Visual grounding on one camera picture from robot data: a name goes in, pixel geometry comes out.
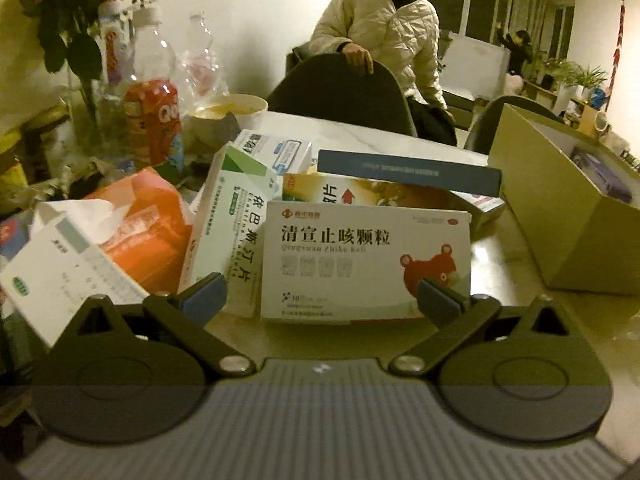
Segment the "red label drink bottle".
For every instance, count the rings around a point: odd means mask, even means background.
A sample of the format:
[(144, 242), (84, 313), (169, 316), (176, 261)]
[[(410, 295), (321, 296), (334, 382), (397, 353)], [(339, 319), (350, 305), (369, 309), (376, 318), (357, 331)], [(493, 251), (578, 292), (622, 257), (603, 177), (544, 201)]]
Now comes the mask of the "red label drink bottle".
[(122, 104), (137, 167), (168, 164), (183, 170), (180, 102), (174, 83), (176, 55), (157, 6), (134, 11), (132, 73)]

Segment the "purple medicine box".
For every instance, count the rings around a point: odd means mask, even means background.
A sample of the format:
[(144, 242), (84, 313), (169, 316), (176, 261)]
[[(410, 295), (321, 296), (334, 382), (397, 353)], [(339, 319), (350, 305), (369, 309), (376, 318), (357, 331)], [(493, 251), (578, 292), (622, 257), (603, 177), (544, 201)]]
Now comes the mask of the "purple medicine box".
[(576, 146), (570, 153), (570, 160), (582, 170), (603, 195), (626, 204), (632, 202), (632, 194), (628, 186), (596, 156)]

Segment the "person in background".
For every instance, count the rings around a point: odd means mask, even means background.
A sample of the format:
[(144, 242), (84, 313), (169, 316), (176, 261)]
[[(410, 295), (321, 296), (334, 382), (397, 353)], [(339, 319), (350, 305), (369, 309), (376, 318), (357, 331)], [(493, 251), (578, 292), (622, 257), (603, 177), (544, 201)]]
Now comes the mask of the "person in background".
[(509, 51), (506, 79), (521, 78), (524, 63), (533, 61), (532, 38), (530, 38), (529, 32), (520, 29), (514, 36), (511, 36), (501, 23), (496, 25), (496, 29), (500, 44)]

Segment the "woman in white jacket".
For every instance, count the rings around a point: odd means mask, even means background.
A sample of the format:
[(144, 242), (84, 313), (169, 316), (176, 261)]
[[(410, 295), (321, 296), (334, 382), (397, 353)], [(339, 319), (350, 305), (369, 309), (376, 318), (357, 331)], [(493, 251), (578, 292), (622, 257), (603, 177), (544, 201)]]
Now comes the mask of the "woman in white jacket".
[(438, 72), (439, 18), (428, 0), (331, 0), (309, 40), (313, 54), (341, 53), (363, 75), (396, 78), (423, 140), (455, 146), (454, 118)]

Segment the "white medicine box green logo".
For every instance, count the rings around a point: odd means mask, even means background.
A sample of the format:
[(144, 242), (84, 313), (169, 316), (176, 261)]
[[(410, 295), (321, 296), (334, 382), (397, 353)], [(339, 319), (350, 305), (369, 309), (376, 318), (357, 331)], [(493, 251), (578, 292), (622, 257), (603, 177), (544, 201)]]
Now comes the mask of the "white medicine box green logo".
[(138, 304), (148, 296), (65, 216), (44, 226), (6, 265), (1, 287), (49, 347), (90, 296), (109, 296), (113, 304)]

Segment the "white paper bowl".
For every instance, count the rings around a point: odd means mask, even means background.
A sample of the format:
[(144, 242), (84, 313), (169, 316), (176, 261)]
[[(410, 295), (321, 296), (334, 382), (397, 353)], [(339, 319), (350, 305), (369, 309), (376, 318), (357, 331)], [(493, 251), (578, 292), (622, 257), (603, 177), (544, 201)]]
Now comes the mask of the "white paper bowl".
[(195, 107), (189, 127), (195, 140), (216, 148), (253, 129), (267, 110), (268, 102), (260, 96), (218, 94)]

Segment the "white bear cough medicine box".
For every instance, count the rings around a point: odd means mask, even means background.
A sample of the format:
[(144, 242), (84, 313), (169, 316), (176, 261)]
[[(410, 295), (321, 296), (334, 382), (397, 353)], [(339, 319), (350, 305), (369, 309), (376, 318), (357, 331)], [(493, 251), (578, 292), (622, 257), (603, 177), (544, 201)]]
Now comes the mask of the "white bear cough medicine box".
[(447, 209), (271, 202), (260, 314), (310, 324), (420, 318), (424, 278), (469, 293), (470, 222)]

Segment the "blue medicine box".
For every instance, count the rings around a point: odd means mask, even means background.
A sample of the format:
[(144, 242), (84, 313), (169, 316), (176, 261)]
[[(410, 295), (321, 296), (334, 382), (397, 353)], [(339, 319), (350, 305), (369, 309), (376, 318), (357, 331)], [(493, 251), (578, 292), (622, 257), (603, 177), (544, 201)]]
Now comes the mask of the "blue medicine box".
[(481, 196), (500, 195), (499, 169), (441, 160), (320, 150), (318, 170), (326, 174), (431, 186)]

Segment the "dark chair near woman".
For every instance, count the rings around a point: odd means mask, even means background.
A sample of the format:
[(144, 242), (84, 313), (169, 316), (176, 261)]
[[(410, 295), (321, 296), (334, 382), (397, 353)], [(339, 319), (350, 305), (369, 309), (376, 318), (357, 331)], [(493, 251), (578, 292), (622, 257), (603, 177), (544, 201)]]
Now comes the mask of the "dark chair near woman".
[(360, 75), (341, 53), (314, 55), (290, 70), (267, 98), (272, 112), (344, 122), (415, 136), (408, 103), (394, 75), (375, 63)]

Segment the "white blue small box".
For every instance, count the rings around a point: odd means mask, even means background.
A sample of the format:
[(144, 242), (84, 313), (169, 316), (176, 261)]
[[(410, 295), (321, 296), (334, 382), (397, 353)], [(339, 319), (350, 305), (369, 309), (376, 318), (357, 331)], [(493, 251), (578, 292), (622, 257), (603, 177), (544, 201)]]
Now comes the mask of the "white blue small box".
[(311, 166), (312, 145), (308, 141), (244, 129), (232, 144), (279, 176), (290, 172), (299, 174)]

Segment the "orange green medicine box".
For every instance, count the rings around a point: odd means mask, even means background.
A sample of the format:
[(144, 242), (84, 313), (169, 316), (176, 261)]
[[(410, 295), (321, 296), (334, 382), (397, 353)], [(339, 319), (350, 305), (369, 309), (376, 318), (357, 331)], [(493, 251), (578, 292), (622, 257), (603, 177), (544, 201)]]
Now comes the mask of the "orange green medicine box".
[(320, 172), (285, 174), (282, 198), (309, 203), (461, 210), (472, 217), (472, 233), (499, 219), (506, 210), (506, 202), (498, 197)]

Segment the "orange tissue pack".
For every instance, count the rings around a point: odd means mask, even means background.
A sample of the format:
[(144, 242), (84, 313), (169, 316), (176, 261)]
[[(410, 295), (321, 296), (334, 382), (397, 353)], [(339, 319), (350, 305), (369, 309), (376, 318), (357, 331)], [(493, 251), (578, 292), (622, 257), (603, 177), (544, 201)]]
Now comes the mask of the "orange tissue pack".
[(29, 233), (37, 234), (62, 214), (147, 292), (178, 292), (194, 213), (154, 168), (81, 200), (38, 204)]

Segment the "large cardboard sorting box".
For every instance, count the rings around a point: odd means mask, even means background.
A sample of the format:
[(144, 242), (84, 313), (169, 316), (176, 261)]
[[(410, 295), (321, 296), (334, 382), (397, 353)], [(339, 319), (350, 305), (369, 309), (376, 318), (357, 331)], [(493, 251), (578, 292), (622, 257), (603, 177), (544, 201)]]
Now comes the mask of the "large cardboard sorting box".
[[(603, 195), (574, 162), (579, 146), (630, 189), (626, 204)], [(488, 164), (550, 288), (639, 291), (639, 175), (598, 141), (560, 122), (503, 107)]]

